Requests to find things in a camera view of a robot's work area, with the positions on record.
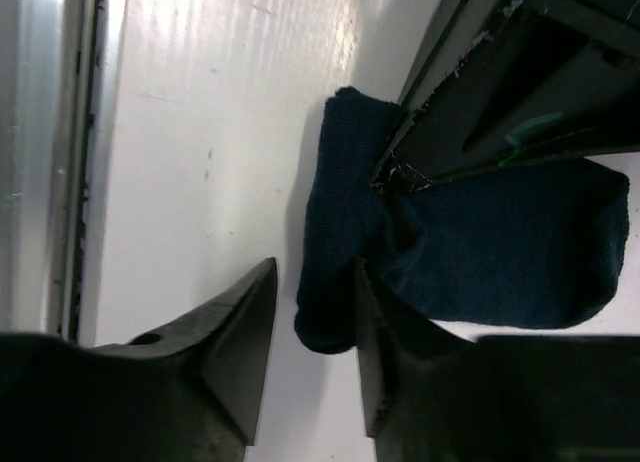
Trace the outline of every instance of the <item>fabric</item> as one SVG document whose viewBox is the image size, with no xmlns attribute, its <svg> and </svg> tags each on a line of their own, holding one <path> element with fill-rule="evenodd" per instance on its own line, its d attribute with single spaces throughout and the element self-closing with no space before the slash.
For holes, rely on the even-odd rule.
<svg viewBox="0 0 640 462">
<path fill-rule="evenodd" d="M 356 256 L 430 319 L 565 328 L 611 300 L 629 232 L 625 175 L 578 159 L 385 197 L 371 176 L 403 115 L 353 88 L 326 103 L 295 320 L 309 349 L 355 344 Z"/>
</svg>

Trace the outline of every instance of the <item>screw hole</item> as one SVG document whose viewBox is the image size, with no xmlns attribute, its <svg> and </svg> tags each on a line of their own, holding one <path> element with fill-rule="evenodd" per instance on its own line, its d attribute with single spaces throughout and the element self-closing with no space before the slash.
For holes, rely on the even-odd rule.
<svg viewBox="0 0 640 462">
<path fill-rule="evenodd" d="M 148 332 L 133 339 L 131 342 L 129 342 L 129 345 L 151 345 L 160 340 L 162 340 L 162 336 L 154 334 L 153 332 Z"/>
<path fill-rule="evenodd" d="M 633 58 L 617 50 L 606 49 L 602 54 L 602 60 L 619 70 L 627 70 L 633 65 Z"/>
</svg>

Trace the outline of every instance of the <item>black plastic part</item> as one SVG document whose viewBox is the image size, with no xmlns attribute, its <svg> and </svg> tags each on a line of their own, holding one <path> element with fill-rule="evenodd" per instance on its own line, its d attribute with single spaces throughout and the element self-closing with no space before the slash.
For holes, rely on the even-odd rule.
<svg viewBox="0 0 640 462">
<path fill-rule="evenodd" d="M 443 0 L 405 86 L 402 103 L 413 110 L 374 185 L 415 191 L 518 165 L 640 150 L 638 6 Z"/>
<path fill-rule="evenodd" d="M 640 460 L 640 338 L 461 340 L 363 262 L 358 359 L 378 462 Z"/>
<path fill-rule="evenodd" d="M 275 315 L 268 259 L 129 345 L 0 336 L 0 454 L 11 461 L 241 462 Z"/>
</svg>

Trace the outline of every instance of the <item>white surface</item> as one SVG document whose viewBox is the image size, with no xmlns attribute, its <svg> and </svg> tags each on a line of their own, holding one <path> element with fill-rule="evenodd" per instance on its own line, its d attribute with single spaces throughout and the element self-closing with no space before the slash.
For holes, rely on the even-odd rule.
<svg viewBox="0 0 640 462">
<path fill-rule="evenodd" d="M 276 256 L 250 462 L 374 460 L 355 353 L 318 356 L 293 333 L 303 215 L 323 101 L 347 84 L 395 100 L 437 2 L 129 0 L 96 343 L 162 324 Z M 601 160 L 640 178 L 638 156 Z M 629 206 L 635 215 L 636 190 Z M 618 297 L 575 330 L 639 332 L 638 230 L 634 220 Z"/>
</svg>

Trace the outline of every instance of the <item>white panel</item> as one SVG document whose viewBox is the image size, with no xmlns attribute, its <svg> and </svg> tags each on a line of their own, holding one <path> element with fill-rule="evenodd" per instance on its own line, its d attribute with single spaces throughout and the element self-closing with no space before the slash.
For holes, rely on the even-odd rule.
<svg viewBox="0 0 640 462">
<path fill-rule="evenodd" d="M 355 352 L 295 338 L 323 101 L 397 99 L 439 0 L 129 0 L 97 344 L 124 342 L 263 257 L 281 295 L 251 462 L 370 461 Z"/>
</svg>

